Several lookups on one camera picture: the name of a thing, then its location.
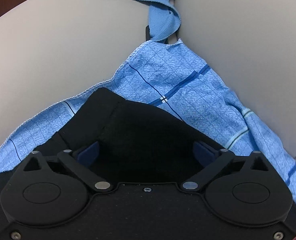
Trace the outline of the black pants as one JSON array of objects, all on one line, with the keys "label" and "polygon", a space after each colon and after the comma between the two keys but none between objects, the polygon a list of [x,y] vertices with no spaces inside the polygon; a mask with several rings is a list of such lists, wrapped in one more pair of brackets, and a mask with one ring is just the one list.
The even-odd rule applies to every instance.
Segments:
[{"label": "black pants", "polygon": [[10,220],[44,226],[80,213],[98,192],[70,173],[57,154],[95,142],[99,155],[89,169],[112,188],[119,183],[184,181],[202,170],[193,153],[195,142],[222,148],[165,110],[100,88],[22,164],[0,173],[0,231]]}]

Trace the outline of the blue plaid bed sheet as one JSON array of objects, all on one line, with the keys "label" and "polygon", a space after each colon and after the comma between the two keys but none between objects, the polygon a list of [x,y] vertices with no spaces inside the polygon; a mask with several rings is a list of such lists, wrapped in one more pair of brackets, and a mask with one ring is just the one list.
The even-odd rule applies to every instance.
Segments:
[{"label": "blue plaid bed sheet", "polygon": [[0,146],[0,173],[12,170],[63,127],[98,89],[157,106],[240,156],[261,150],[286,182],[296,203],[296,160],[279,137],[246,108],[219,75],[182,41],[147,41],[112,78],[53,104],[20,125]]}]

